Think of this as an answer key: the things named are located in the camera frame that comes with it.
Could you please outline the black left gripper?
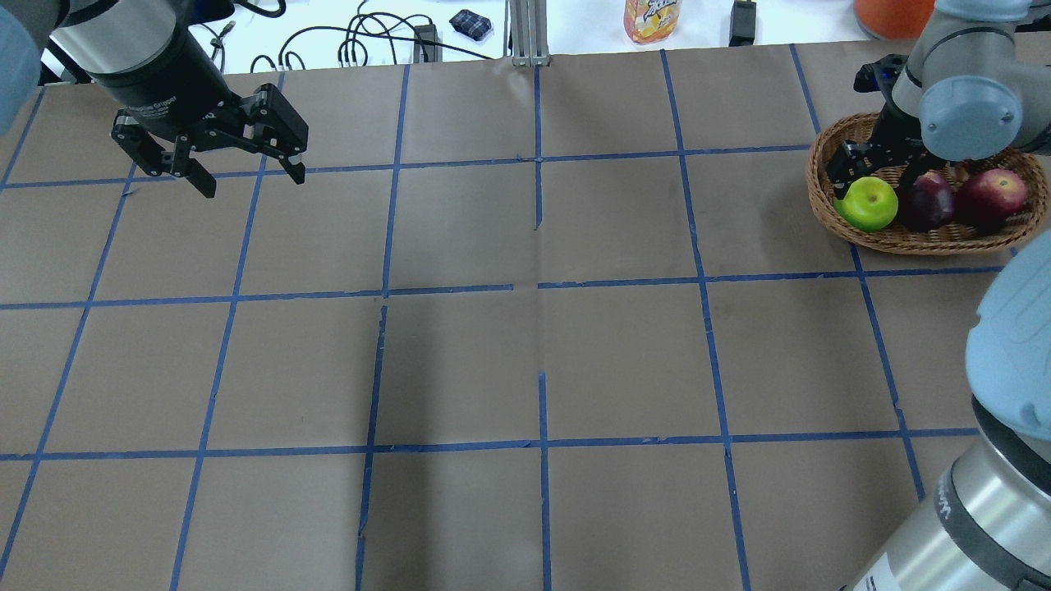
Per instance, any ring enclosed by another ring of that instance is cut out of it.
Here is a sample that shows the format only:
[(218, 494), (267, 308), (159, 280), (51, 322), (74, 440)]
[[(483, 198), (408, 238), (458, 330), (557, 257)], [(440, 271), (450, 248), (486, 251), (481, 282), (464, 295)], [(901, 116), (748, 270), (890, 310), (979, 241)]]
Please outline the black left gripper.
[[(305, 183), (307, 122), (274, 84), (234, 94), (188, 30), (172, 30), (164, 48), (140, 65), (89, 74), (122, 106), (110, 138), (146, 175), (187, 180), (212, 199), (217, 181), (192, 150), (239, 149), (274, 158), (293, 183)], [(172, 142), (172, 149), (154, 137)]]

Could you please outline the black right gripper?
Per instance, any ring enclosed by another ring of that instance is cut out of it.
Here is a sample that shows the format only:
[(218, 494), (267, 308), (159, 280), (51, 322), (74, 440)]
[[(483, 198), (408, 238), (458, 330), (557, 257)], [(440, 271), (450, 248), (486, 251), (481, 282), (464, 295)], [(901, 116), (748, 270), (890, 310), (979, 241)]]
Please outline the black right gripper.
[(853, 78), (853, 90), (859, 94), (879, 93), (883, 107), (877, 116), (870, 138), (864, 142), (845, 140), (840, 143), (825, 174), (834, 199), (844, 199), (857, 180), (890, 166), (905, 166), (902, 191), (908, 193), (920, 176), (941, 171), (945, 160), (923, 145), (918, 117), (897, 105), (893, 91), (900, 79), (910, 82), (907, 56), (890, 53), (862, 65)]

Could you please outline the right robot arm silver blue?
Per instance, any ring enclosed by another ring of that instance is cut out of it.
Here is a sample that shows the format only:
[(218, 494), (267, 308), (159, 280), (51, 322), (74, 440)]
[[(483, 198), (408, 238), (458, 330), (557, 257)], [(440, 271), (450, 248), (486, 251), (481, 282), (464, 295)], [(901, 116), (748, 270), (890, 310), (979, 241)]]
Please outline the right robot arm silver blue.
[[(819, 135), (806, 179), (826, 227), (863, 178), (912, 183), (948, 165), (1049, 152), (1049, 68), (1017, 59), (1028, 1), (936, 1), (915, 47), (863, 65), (882, 113)], [(966, 348), (977, 439), (848, 590), (1049, 587), (1049, 235), (994, 279)]]

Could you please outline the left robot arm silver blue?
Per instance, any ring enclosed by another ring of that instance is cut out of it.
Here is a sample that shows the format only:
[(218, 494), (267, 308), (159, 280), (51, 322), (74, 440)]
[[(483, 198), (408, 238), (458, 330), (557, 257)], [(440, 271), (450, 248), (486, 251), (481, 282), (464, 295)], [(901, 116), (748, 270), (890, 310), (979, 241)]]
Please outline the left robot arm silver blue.
[(1, 14), (3, 131), (56, 44), (117, 101), (110, 137), (143, 174), (213, 198), (215, 179), (195, 154), (239, 149), (274, 158), (304, 183), (307, 122), (274, 84), (232, 91), (171, 2), (4, 1)]

